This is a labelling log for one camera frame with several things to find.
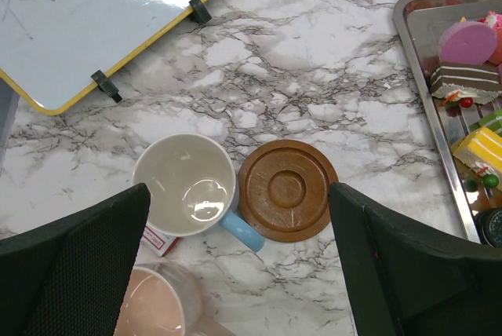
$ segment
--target yellow edge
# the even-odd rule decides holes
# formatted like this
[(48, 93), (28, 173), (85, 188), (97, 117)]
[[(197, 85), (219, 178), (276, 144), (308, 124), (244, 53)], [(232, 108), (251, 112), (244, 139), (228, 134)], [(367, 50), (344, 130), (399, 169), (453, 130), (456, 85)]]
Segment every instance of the yellow edge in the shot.
[[(167, 31), (169, 31), (171, 28), (173, 28), (179, 22), (181, 22), (187, 16), (189, 16), (191, 12), (192, 12), (192, 8), (188, 7), (188, 9), (186, 9), (178, 17), (176, 17), (174, 20), (172, 20), (170, 24), (168, 24), (167, 26), (162, 28), (160, 31), (155, 33), (145, 43), (143, 43), (141, 46), (136, 48), (129, 55), (127, 55), (122, 60), (120, 60), (116, 65), (114, 65), (108, 71), (106, 71), (105, 75), (108, 77), (113, 75), (118, 69), (122, 68), (124, 65), (129, 63), (134, 57), (136, 57), (141, 52), (143, 52), (150, 44), (155, 42), (157, 39), (159, 39), (161, 36), (163, 36)], [(28, 94), (26, 94), (26, 92), (23, 89), (21, 89), (2, 69), (0, 69), (0, 78), (3, 79), (5, 82), (7, 82), (7, 84), (9, 84), (9, 86), (12, 87), (19, 95), (21, 95), (31, 106), (33, 106), (33, 108), (35, 110), (41, 112), (42, 114), (46, 114), (46, 115), (59, 115), (59, 114), (65, 112), (68, 108), (70, 108), (75, 103), (77, 103), (79, 100), (81, 100), (83, 97), (85, 97), (87, 94), (89, 94), (97, 86), (97, 84), (95, 82), (93, 82), (89, 86), (87, 86), (84, 90), (82, 90), (80, 93), (78, 93), (73, 98), (71, 98), (65, 105), (59, 107), (56, 110), (47, 110), (47, 109), (41, 107), (40, 104), (38, 104), (32, 98), (30, 98), (30, 96)]]

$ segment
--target red bead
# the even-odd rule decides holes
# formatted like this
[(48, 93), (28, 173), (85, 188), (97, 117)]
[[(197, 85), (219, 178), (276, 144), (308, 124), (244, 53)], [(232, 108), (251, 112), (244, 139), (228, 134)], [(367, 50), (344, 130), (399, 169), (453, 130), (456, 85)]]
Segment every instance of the red bead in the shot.
[(463, 108), (469, 108), (474, 104), (472, 98), (462, 98), (458, 104)]

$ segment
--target mug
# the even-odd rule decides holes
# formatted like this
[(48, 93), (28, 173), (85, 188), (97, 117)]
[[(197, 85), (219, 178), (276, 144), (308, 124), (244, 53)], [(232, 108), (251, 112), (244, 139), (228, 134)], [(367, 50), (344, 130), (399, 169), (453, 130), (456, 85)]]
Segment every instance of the mug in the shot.
[(204, 314), (196, 278), (171, 263), (135, 265), (114, 336), (235, 336)]
[(133, 183), (151, 193), (148, 225), (168, 236), (193, 236), (219, 224), (258, 252), (265, 239), (235, 215), (238, 183), (221, 145), (209, 137), (180, 133), (150, 145), (136, 163)]

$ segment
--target purple round object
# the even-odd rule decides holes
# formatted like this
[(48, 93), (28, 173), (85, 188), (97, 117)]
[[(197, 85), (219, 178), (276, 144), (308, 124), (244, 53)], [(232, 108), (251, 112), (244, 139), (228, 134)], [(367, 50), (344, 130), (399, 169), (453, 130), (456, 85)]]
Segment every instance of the purple round object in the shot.
[(495, 52), (495, 31), (473, 20), (457, 22), (439, 39), (439, 59), (456, 64), (482, 65)]

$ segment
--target brown coaster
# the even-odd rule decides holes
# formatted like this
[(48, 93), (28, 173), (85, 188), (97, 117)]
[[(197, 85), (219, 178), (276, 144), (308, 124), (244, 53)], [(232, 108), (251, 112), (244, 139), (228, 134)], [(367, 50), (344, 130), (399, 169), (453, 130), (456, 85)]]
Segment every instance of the brown coaster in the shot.
[(329, 185), (338, 181), (329, 160), (299, 141), (272, 141), (254, 151), (238, 173), (239, 209), (261, 235), (299, 242), (330, 221)]

